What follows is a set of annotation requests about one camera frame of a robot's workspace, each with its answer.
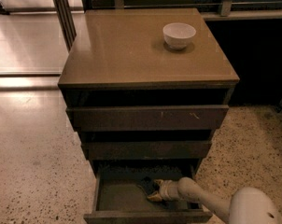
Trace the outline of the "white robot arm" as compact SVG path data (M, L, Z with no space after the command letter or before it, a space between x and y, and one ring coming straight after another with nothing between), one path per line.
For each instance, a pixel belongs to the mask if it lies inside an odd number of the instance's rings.
M282 215L274 202L256 188L241 188L230 200L224 200L204 190L189 177L178 181L155 179L153 184L158 189L147 195L152 202L183 200L201 203L225 224L282 224Z

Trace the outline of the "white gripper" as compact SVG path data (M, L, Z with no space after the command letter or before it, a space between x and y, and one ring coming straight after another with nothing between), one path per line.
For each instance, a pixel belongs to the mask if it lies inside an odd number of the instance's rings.
M154 179L154 184L159 187L159 192L154 191L147 196L147 199L151 202L165 201L178 201L180 195L178 193L178 182L173 180Z

